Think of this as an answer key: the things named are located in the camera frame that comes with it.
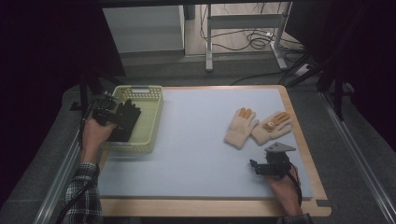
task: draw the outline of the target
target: glove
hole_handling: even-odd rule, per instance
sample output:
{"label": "glove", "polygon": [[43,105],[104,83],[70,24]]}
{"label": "glove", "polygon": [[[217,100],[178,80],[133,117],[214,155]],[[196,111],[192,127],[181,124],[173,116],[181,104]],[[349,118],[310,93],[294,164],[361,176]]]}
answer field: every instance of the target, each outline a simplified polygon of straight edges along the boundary
{"label": "glove", "polygon": [[292,122],[290,115],[286,112],[276,112],[271,117],[265,119],[257,125],[251,135],[259,146],[264,145],[271,139],[276,139],[291,131],[291,127],[286,125]]}
{"label": "glove", "polygon": [[252,112],[251,109],[238,109],[233,116],[233,121],[228,128],[228,132],[225,135],[224,141],[239,149],[242,148],[254,126],[256,126],[256,124],[259,122],[256,119],[250,125],[250,122],[255,116],[256,113]]}

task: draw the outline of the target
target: plaid shirt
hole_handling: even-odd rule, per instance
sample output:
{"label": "plaid shirt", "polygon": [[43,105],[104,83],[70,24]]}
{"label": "plaid shirt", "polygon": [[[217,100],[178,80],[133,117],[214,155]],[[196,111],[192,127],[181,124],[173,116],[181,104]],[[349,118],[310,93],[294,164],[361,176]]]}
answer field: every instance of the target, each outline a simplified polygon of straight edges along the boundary
{"label": "plaid shirt", "polygon": [[75,223],[103,223],[102,206],[100,204],[97,178],[95,176],[96,165],[81,163],[69,184],[64,198],[65,204],[69,203],[74,196],[92,179],[94,184],[88,188],[78,201],[70,208],[64,217],[63,224]]}
{"label": "plaid shirt", "polygon": [[283,217],[282,224],[313,224],[309,214],[304,214],[297,217]]}

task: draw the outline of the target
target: black cable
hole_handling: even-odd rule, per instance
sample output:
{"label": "black cable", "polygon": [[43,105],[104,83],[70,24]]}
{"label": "black cable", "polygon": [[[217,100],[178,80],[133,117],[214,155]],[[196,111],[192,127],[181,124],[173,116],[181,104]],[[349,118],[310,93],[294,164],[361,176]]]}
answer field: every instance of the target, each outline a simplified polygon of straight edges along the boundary
{"label": "black cable", "polygon": [[285,80],[290,77],[292,74],[294,74],[294,71],[297,67],[301,66],[303,63],[308,60],[309,54],[304,54],[297,62],[288,70],[288,72],[277,82],[278,85],[284,85]]}
{"label": "black cable", "polygon": [[274,73],[265,73],[265,74],[258,74],[258,75],[253,75],[253,76],[249,76],[249,77],[241,77],[239,79],[237,79],[236,81],[234,81],[233,83],[230,84],[230,86],[233,86],[236,82],[245,80],[245,79],[249,79],[249,78],[253,78],[253,77],[264,77],[264,76],[268,76],[268,75],[276,75],[276,74],[282,74],[285,73],[286,71],[281,71],[281,72],[274,72]]}
{"label": "black cable", "polygon": [[81,196],[85,193],[85,191],[87,191],[88,188],[94,185],[97,176],[99,176],[99,173],[100,173],[99,166],[98,164],[96,164],[96,171],[95,174],[93,175],[93,178],[90,181],[88,181],[88,183],[84,187],[82,187],[81,190],[78,191],[78,193],[73,197],[72,200],[70,200],[70,202],[67,205],[64,206],[58,218],[56,219],[57,224],[62,223],[62,221],[64,220],[64,216],[66,216],[67,211],[69,211],[70,208],[81,198]]}
{"label": "black cable", "polygon": [[291,63],[297,63],[298,60],[297,60],[297,61],[293,61],[293,60],[291,60],[290,58],[288,58],[288,55],[289,55],[289,54],[305,54],[305,53],[304,53],[304,52],[286,52],[286,53],[285,53],[285,56],[284,56],[285,60],[287,60],[287,61],[289,61],[289,62],[291,62]]}
{"label": "black cable", "polygon": [[230,12],[227,10],[227,7],[225,7],[225,4],[224,4],[224,10],[227,12],[227,14],[230,14]]}
{"label": "black cable", "polygon": [[[265,4],[262,5],[262,8],[261,8],[261,12],[260,12],[260,13],[263,12],[264,7],[265,7]],[[225,4],[224,4],[224,9],[227,11],[227,13],[230,14],[230,12],[227,10]],[[204,39],[205,41],[207,41],[207,38],[206,38],[205,32],[204,32],[204,20],[205,20],[206,11],[207,11],[207,6],[206,6],[206,8],[205,8],[204,15],[203,15],[202,5],[200,5],[200,22],[201,22],[200,36],[201,36],[201,38]],[[213,37],[217,37],[217,36],[221,36],[221,35],[232,35],[232,34],[242,33],[242,32],[245,32],[245,31],[246,31],[246,30],[243,29],[243,30],[233,31],[233,32],[228,32],[228,33],[223,33],[223,34],[219,34],[219,35],[212,35],[211,37],[213,38]],[[258,30],[258,29],[254,29],[253,32],[252,32],[251,34],[247,35],[247,40],[248,40],[247,45],[244,46],[244,47],[242,47],[242,48],[240,48],[240,49],[231,49],[231,48],[225,47],[225,46],[220,45],[220,44],[212,44],[212,45],[213,45],[213,46],[218,46],[218,47],[221,47],[221,48],[224,48],[224,49],[228,49],[228,50],[233,50],[233,51],[238,51],[238,50],[246,49],[246,48],[248,48],[248,47],[252,47],[252,48],[254,48],[254,49],[264,49],[265,46],[267,46],[267,45],[272,41],[272,37],[269,38],[269,37],[266,36],[266,35],[260,35],[260,34],[257,34],[256,32],[264,32],[264,31],[260,31],[260,30]],[[252,38],[254,35],[260,35],[260,36],[262,36],[262,37]]]}
{"label": "black cable", "polygon": [[290,165],[293,167],[294,171],[296,172],[296,178],[290,173],[287,172],[286,175],[290,178],[291,182],[293,182],[294,188],[297,191],[297,196],[298,196],[298,204],[301,206],[301,203],[303,202],[303,194],[301,192],[301,187],[300,187],[300,178],[298,176],[297,168],[293,165],[293,163],[290,163]]}

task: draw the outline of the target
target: metal rail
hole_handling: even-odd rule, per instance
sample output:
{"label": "metal rail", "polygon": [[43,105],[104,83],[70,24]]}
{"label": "metal rail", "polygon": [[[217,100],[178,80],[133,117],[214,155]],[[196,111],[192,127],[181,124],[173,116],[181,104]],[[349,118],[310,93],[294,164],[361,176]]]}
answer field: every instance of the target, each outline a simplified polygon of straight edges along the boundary
{"label": "metal rail", "polygon": [[355,142],[354,138],[352,137],[351,133],[349,132],[347,126],[334,113],[332,100],[327,94],[323,92],[320,92],[319,96],[326,105],[327,111],[329,112],[332,121],[335,124],[335,127],[337,128],[338,132],[341,134],[344,142],[346,143],[346,147],[352,159],[355,161],[359,171],[361,172],[361,176],[366,182],[367,187],[372,192],[376,202],[378,203],[379,208],[385,216],[385,219],[388,223],[396,223],[396,210],[392,200],[388,196],[381,182],[376,178],[367,160],[361,154],[361,150]]}
{"label": "metal rail", "polygon": [[66,152],[64,161],[62,162],[58,173],[49,187],[49,192],[47,193],[44,202],[41,204],[41,207],[38,210],[34,224],[47,224],[50,222],[50,218],[52,217],[53,210],[59,201],[64,184],[66,183],[66,180],[69,177],[70,171],[72,170],[74,162],[78,156],[78,134],[79,132],[77,132],[70,148]]}

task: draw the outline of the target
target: plastic basket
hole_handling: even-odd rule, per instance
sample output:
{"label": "plastic basket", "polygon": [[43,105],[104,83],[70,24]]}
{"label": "plastic basket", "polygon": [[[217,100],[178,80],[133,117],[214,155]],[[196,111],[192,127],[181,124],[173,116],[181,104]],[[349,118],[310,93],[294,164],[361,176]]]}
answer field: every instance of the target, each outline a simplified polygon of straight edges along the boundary
{"label": "plastic basket", "polygon": [[140,107],[141,114],[128,142],[106,142],[106,150],[151,153],[154,149],[161,112],[163,110],[163,87],[161,86],[118,86],[113,96],[118,103],[132,99]]}

